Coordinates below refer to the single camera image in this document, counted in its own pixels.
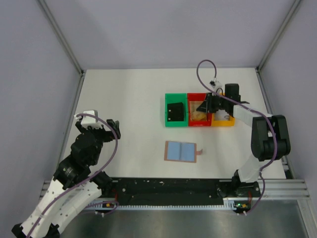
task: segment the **gray wall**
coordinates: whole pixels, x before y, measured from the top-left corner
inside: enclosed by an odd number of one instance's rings
[[[317,1],[305,0],[263,70],[275,113],[287,117],[296,175],[317,208]]]
[[[78,74],[35,0],[0,8],[0,236],[34,210],[55,170]]]
[[[47,0],[85,69],[257,66],[294,0]]]

